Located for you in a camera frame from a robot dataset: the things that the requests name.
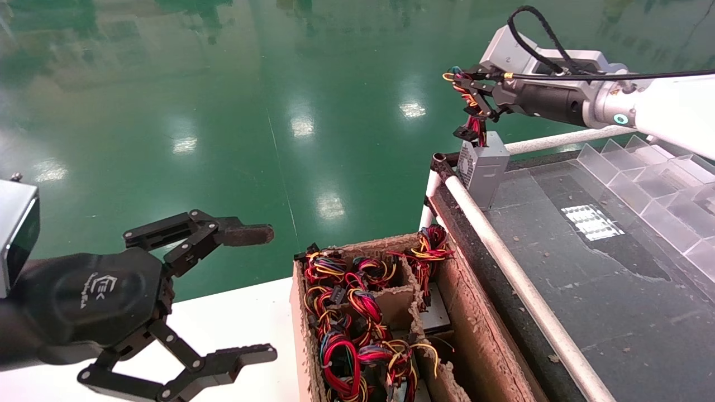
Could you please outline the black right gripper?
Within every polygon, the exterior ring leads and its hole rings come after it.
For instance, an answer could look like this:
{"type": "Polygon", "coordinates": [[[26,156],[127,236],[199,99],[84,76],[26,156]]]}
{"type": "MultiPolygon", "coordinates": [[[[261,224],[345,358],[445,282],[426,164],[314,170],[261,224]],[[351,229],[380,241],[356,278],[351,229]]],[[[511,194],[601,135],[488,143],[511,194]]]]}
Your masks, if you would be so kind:
{"type": "Polygon", "coordinates": [[[583,105],[593,95],[590,80],[505,79],[498,67],[475,64],[468,78],[456,78],[455,90],[466,102],[464,111],[475,119],[498,121],[503,109],[531,117],[587,127],[583,105]],[[483,82],[501,82],[493,85],[483,82]],[[488,101],[493,98],[497,107],[488,101]]]}

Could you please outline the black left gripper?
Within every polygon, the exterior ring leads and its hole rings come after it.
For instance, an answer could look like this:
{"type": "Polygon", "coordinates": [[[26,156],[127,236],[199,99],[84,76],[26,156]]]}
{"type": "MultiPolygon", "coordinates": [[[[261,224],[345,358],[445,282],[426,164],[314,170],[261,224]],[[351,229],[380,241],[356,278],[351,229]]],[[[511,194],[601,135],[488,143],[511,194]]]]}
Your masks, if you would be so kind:
{"type": "Polygon", "coordinates": [[[99,356],[77,381],[132,401],[190,401],[208,387],[233,384],[245,366],[275,361],[278,351],[261,344],[200,356],[164,322],[175,297],[168,276],[181,277],[220,245],[264,245],[274,236],[270,224],[192,209],[129,229],[123,241],[130,249],[120,253],[29,261],[15,284],[15,366],[72,365],[99,356]],[[171,244],[164,267],[147,252],[171,244]],[[113,371],[154,339],[184,367],[175,379],[161,384],[113,371]]]}

